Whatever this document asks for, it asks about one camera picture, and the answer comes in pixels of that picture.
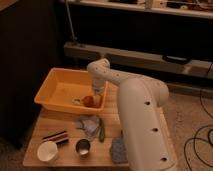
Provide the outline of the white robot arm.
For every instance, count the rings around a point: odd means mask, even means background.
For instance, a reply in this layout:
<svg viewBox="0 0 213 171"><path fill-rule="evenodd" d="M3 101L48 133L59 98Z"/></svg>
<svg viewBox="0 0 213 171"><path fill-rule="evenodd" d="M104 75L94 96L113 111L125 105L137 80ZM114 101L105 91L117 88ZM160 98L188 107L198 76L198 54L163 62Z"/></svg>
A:
<svg viewBox="0 0 213 171"><path fill-rule="evenodd" d="M127 159L132 171L178 171L172 143L159 108L167 101L167 85L148 76L114 70L103 58L87 66L95 94L108 81L118 87L117 108Z"/></svg>

